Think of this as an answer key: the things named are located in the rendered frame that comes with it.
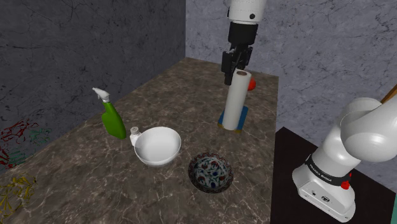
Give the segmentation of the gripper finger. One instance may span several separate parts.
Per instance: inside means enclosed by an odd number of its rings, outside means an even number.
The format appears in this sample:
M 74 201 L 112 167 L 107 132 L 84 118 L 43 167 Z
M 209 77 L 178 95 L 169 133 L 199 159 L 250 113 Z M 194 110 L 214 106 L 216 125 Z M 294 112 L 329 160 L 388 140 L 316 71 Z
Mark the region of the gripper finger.
M 230 48 L 229 51 L 224 51 L 221 60 L 221 72 L 225 75 L 224 83 L 228 86 L 232 84 L 233 72 L 238 62 L 239 54 L 235 52 L 235 48 Z
M 252 51 L 253 51 L 252 46 L 241 46 L 239 48 L 239 57 L 237 62 L 238 69 L 244 70 L 245 67 L 249 64 Z

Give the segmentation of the white paper towel roll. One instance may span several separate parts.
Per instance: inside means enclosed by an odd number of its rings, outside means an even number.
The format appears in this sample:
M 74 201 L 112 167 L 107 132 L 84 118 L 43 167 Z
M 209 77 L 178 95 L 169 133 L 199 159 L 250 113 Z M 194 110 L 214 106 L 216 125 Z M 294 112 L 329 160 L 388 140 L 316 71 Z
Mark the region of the white paper towel roll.
M 232 84 L 229 86 L 223 117 L 223 128 L 235 130 L 244 107 L 247 88 L 252 75 L 247 71 L 236 69 L 233 74 Z

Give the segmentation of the white bowl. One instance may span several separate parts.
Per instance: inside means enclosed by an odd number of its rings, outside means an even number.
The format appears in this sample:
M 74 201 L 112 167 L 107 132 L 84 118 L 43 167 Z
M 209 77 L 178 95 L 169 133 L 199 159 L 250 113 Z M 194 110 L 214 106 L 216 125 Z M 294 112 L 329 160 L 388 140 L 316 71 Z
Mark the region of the white bowl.
M 181 137 L 168 127 L 153 127 L 142 132 L 134 151 L 146 165 L 159 167 L 174 160 L 181 147 Z

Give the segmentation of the floral patterned bowl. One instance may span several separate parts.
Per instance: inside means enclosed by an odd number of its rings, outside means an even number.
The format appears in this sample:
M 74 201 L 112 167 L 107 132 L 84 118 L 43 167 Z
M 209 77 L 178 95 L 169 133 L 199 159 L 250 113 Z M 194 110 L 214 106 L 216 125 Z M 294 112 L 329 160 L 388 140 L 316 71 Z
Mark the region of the floral patterned bowl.
M 194 187 L 204 193 L 221 193 L 233 182 L 230 162 L 217 153 L 199 153 L 190 160 L 188 177 Z

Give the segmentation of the white salt shaker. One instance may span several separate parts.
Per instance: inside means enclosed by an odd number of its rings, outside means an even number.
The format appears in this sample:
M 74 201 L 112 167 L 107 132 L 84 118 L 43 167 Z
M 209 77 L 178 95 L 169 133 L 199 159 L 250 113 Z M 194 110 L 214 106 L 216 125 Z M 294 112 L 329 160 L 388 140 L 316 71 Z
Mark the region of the white salt shaker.
M 132 127 L 130 129 L 130 142 L 131 142 L 132 146 L 136 145 L 136 142 L 141 134 L 142 133 L 139 131 L 138 127 Z

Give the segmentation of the green spray bottle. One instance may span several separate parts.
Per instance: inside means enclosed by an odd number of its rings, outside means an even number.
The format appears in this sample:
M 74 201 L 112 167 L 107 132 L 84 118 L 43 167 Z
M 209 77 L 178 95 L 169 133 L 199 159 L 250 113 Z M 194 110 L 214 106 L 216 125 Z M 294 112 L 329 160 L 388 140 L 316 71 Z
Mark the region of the green spray bottle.
M 102 114 L 102 122 L 108 134 L 118 139 L 126 138 L 126 129 L 121 116 L 110 102 L 110 94 L 105 90 L 93 87 L 92 90 L 97 94 L 98 99 L 102 100 L 105 112 Z

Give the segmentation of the black robot stand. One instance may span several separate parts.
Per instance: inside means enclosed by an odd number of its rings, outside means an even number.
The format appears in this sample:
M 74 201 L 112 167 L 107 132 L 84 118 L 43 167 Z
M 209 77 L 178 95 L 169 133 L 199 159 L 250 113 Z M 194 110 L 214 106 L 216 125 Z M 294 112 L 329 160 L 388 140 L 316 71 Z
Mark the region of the black robot stand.
M 356 212 L 341 223 L 301 198 L 292 172 L 317 146 L 283 127 L 275 133 L 274 171 L 270 224 L 397 224 L 397 194 L 352 170 Z

